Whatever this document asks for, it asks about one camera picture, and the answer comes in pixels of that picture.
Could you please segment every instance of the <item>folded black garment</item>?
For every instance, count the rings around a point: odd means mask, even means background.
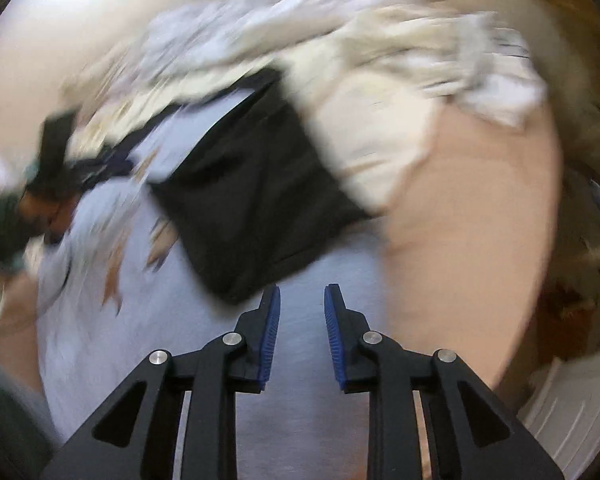
[[[280,74],[266,68],[230,87],[238,88],[254,92],[167,180],[150,184],[193,269],[231,304],[307,266],[368,218],[320,162],[282,97]]]

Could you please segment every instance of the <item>round metal bolt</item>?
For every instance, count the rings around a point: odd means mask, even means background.
[[[447,350],[443,348],[438,351],[438,359],[440,359],[443,363],[452,363],[456,360],[456,353],[453,350]]]
[[[225,345],[237,345],[240,341],[242,341],[242,336],[237,332],[229,332],[228,334],[224,334],[222,336],[222,342]]]
[[[364,333],[364,335],[362,336],[362,341],[364,341],[365,343],[369,343],[370,345],[377,345],[379,342],[382,341],[382,334],[370,330],[369,332]]]
[[[156,350],[151,352],[151,355],[149,356],[149,362],[152,365],[161,365],[167,360],[168,357],[169,355],[164,350]]]

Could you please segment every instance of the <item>silver screw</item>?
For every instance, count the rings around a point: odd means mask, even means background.
[[[369,343],[370,345],[377,345],[379,342],[382,341],[382,334],[370,330],[369,332],[364,333],[364,335],[362,336],[362,341],[364,341],[365,343]]]
[[[151,355],[149,356],[149,362],[152,365],[161,365],[167,360],[168,357],[169,355],[164,350],[156,350],[151,352]]]
[[[452,363],[456,360],[456,353],[453,350],[447,350],[443,348],[442,350],[438,350],[438,359],[440,359],[443,363]]]
[[[237,332],[229,332],[228,334],[224,334],[222,336],[222,342],[225,345],[237,345],[240,341],[242,341],[242,336]]]

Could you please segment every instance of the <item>triangular cutout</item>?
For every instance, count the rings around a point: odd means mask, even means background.
[[[134,384],[113,409],[93,428],[93,437],[114,446],[128,446],[145,392],[146,382]]]
[[[509,438],[510,431],[500,417],[468,383],[458,383],[462,403],[477,447],[486,447]]]

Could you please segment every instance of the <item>dark green fabric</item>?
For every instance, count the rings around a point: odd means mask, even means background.
[[[38,480],[52,446],[20,405],[0,389],[0,480]]]
[[[36,235],[33,227],[18,214],[17,194],[0,196],[0,262],[8,263],[24,250],[29,239]]]

